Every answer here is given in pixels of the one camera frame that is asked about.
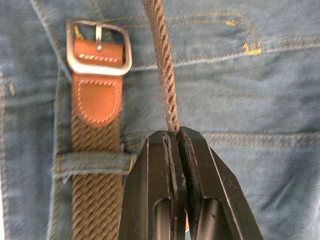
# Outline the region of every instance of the orange thread stitching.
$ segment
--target orange thread stitching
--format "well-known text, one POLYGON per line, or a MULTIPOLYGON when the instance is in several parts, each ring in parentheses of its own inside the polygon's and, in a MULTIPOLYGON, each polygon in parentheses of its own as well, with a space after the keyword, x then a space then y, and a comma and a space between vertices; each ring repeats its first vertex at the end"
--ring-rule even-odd
POLYGON ((105 121, 107 121, 109 118, 111 118, 115 114, 117 106, 118 106, 118 91, 119 91, 117 83, 106 82, 106 81, 97 81, 97 80, 81 80, 78 84, 78 88, 79 88, 78 89, 78 107, 79 107, 79 111, 80 111, 81 115, 86 120, 88 120, 91 123, 100 124, 100 123, 104 123, 105 121), (83 110, 83 107, 82 107, 82 102, 81 102, 81 85, 82 84, 112 86, 115 88, 115 104, 114 104, 113 110, 109 116, 107 116, 106 118, 104 118, 102 120, 97 120, 97 119, 93 119, 92 117, 88 116, 85 113, 85 111, 83 110))
MULTIPOLYGON (((247 24, 250 25, 251 30, 253 31, 253 35, 255 37, 255 40, 258 40, 258 34, 257 31, 255 29, 255 26, 252 24, 252 22, 249 20, 248 17, 246 17, 245 15, 243 15, 240 12, 208 12, 208 13, 196 13, 195 15, 192 16, 168 16, 165 17, 168 20, 178 20, 178 19, 189 19, 189 18, 194 18, 194 17, 214 17, 214 16, 233 16, 233 17, 239 17, 241 19, 243 19, 247 24)), ((118 17, 118 18, 109 18, 106 19, 106 22, 111 22, 111 21, 121 21, 121 20, 132 20, 132 19, 141 19, 141 20, 147 20, 147 18, 145 16, 127 16, 127 17, 118 17)))
POLYGON ((235 27, 235 26, 237 26, 237 24, 238 24, 235 20, 224 20, 224 23, 225 23, 226 25, 231 26, 231 27, 235 27))
MULTIPOLYGON (((311 49, 311 48, 320 48, 320 42, 316 42, 316 43, 312 43, 312 44, 293 44, 293 45, 286 45, 286 46, 277 46, 277 47, 273 47, 270 48, 268 50, 264 50, 263 52, 269 53, 272 52, 274 50, 278 50, 278 49, 287 49, 287 48, 292 48, 292 50, 294 49, 311 49)), ((237 52, 237 53, 228 53, 226 55, 223 56, 195 56, 192 58, 192 60, 212 60, 212 59, 223 59, 226 57, 240 57, 243 56, 244 54, 247 55, 246 51, 244 52, 237 52)))
POLYGON ((247 42, 243 45, 243 48, 245 49, 244 53, 248 54, 248 55, 259 56, 262 53, 262 49, 261 48, 256 48, 256 49, 250 50, 249 49, 249 44, 247 42))

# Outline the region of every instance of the jeans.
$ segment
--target jeans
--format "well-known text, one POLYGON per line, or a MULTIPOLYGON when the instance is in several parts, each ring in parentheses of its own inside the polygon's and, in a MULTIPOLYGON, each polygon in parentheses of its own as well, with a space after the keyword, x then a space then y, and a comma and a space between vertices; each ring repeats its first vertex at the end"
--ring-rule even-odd
MULTIPOLYGON (((265 240, 320 239, 319 1, 164 0, 164 13, 180 124, 200 131, 237 176, 265 240)), ((72 239, 72 182, 57 174, 71 152, 69 18, 129 31, 125 152, 139 153, 147 135, 165 129, 143 1, 0 0, 8 240, 72 239)))

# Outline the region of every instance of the clamp jaw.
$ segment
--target clamp jaw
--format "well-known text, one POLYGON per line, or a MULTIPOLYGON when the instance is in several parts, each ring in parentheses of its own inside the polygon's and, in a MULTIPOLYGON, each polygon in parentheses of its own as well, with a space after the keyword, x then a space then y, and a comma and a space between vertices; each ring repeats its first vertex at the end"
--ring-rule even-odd
POLYGON ((263 240, 230 169, 201 134, 181 127, 144 143, 124 190, 119 240, 263 240))

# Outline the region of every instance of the woven belt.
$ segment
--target woven belt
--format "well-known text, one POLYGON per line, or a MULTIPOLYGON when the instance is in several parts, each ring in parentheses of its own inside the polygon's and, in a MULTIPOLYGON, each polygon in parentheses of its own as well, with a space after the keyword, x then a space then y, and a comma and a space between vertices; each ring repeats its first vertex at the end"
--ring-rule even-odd
MULTIPOLYGON (((85 20, 67 24, 67 59, 72 81, 72 149, 74 152, 119 152, 122 104, 121 75, 131 67, 131 48, 123 29, 85 20), (96 26, 96 41, 73 40, 75 24, 96 26), (123 34, 124 46, 102 44, 102 28, 123 34)), ((124 192, 123 176, 73 176, 72 222, 74 240, 117 240, 124 192)))

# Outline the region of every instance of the silver metal buckle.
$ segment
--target silver metal buckle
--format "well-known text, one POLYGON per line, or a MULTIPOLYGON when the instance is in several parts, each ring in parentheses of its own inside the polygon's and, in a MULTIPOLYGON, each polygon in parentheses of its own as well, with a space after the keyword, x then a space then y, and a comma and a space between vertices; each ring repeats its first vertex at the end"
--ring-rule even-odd
POLYGON ((77 74, 122 76, 126 74, 132 66, 132 53, 129 33, 122 27, 115 25, 109 25, 101 22, 83 19, 69 19, 66 23, 66 58, 70 68, 77 74), (94 65, 90 63, 81 62, 75 56, 74 51, 74 24, 96 26, 95 38, 97 44, 97 51, 100 51, 102 49, 102 28, 111 29, 122 34, 125 48, 125 63, 122 66, 114 67, 94 65))

